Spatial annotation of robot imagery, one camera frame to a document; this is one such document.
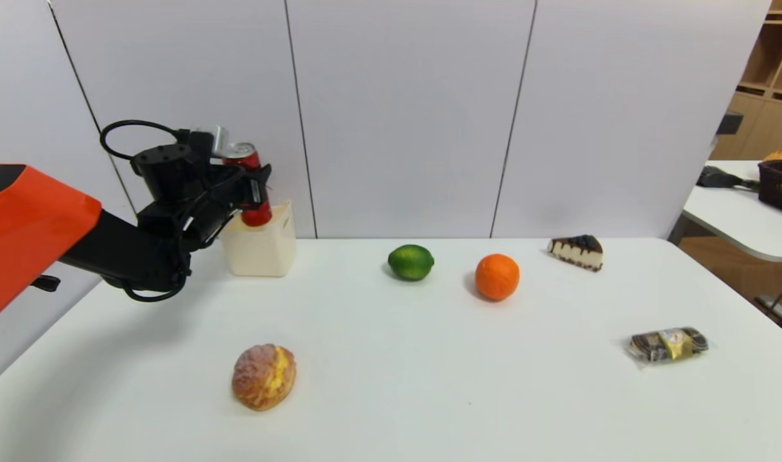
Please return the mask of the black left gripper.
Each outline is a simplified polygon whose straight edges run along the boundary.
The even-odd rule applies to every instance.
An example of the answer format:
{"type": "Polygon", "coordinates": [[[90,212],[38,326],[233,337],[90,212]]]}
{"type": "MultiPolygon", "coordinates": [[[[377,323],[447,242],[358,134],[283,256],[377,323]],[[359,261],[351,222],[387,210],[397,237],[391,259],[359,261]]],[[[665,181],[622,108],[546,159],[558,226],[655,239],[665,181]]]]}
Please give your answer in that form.
{"type": "Polygon", "coordinates": [[[237,164],[211,166],[209,192],[233,209],[258,210],[268,202],[267,181],[271,164],[251,169],[237,164]]]}

